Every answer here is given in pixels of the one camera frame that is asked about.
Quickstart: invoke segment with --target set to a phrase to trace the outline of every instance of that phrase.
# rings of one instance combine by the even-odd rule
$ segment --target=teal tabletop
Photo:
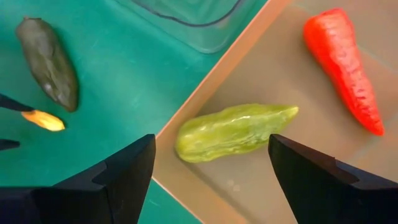
[[[76,113],[52,103],[30,75],[14,34],[24,16],[41,17],[60,34],[80,82]],[[158,133],[225,50],[201,54],[114,0],[0,0],[0,91],[67,124],[50,133],[1,110],[1,137],[22,146],[0,153],[0,185],[53,185]],[[152,181],[139,223],[198,222]]]

